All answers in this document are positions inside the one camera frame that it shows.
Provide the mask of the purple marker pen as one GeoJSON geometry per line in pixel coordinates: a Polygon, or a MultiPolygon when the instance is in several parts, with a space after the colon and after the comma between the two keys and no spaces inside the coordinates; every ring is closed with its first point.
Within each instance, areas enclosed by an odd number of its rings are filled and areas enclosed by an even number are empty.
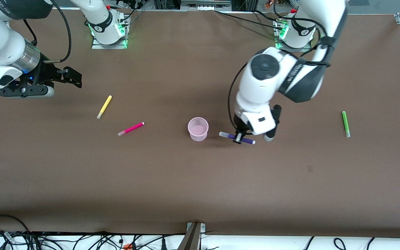
{"type": "Polygon", "coordinates": [[[254,140],[251,140],[251,139],[248,139],[248,138],[245,138],[245,137],[236,137],[233,134],[225,133],[225,132],[222,132],[222,131],[220,131],[218,135],[220,137],[228,138],[228,139],[232,139],[232,140],[235,139],[235,138],[242,138],[243,143],[246,143],[246,144],[255,144],[256,143],[254,140]]]}

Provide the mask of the pink marker pen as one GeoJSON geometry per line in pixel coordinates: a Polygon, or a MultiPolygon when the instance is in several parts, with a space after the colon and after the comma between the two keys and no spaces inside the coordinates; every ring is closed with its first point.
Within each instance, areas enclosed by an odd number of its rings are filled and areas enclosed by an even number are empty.
{"type": "Polygon", "coordinates": [[[144,122],[140,122],[140,123],[138,123],[138,124],[136,124],[136,125],[134,125],[134,126],[132,126],[132,127],[129,127],[129,128],[127,128],[127,129],[125,129],[125,130],[120,131],[119,133],[117,133],[117,135],[118,135],[118,136],[125,135],[125,134],[130,133],[130,132],[132,132],[132,131],[134,131],[134,130],[140,128],[140,127],[143,127],[144,125],[145,125],[144,122]]]}

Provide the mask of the pink cup holder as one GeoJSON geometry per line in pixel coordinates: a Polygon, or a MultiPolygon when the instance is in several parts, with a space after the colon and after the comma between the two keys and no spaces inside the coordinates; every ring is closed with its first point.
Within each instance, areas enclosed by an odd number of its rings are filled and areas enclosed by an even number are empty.
{"type": "Polygon", "coordinates": [[[190,137],[194,141],[203,141],[206,139],[209,123],[202,117],[192,118],[187,125],[190,137]]]}

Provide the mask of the yellow marker pen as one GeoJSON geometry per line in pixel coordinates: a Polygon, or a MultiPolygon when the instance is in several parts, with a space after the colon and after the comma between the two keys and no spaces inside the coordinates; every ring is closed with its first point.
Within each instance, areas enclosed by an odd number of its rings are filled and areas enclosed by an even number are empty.
{"type": "Polygon", "coordinates": [[[98,115],[97,115],[97,119],[101,119],[101,117],[103,116],[106,108],[108,107],[108,105],[110,104],[110,101],[112,100],[112,95],[109,95],[106,99],[106,101],[104,102],[103,106],[101,107],[98,115]]]}

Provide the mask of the green marker pen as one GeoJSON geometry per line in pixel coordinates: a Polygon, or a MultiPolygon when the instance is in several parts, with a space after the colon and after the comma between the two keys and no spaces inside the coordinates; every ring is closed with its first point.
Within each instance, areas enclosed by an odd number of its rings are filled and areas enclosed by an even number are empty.
{"type": "Polygon", "coordinates": [[[346,112],[342,111],[341,116],[342,116],[342,120],[343,120],[343,128],[345,131],[345,136],[346,136],[346,138],[350,138],[351,134],[350,134],[349,121],[348,121],[346,112]]]}

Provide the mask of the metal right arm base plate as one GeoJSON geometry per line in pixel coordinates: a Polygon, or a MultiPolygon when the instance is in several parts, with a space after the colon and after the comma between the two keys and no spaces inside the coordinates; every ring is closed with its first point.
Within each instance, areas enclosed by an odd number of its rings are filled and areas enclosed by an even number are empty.
{"type": "Polygon", "coordinates": [[[128,39],[127,37],[121,37],[118,41],[113,44],[101,44],[96,38],[92,39],[92,49],[109,49],[109,50],[121,50],[127,48],[128,39]]]}

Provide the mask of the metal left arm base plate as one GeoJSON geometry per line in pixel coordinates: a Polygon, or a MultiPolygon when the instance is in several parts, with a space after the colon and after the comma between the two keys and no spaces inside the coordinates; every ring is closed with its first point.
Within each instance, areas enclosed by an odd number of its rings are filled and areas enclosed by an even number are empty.
{"type": "Polygon", "coordinates": [[[288,46],[286,43],[284,43],[284,41],[278,41],[278,42],[276,42],[276,48],[280,49],[280,50],[285,50],[288,52],[304,53],[311,49],[311,44],[308,43],[305,47],[302,47],[302,48],[293,48],[293,47],[288,46]]]}

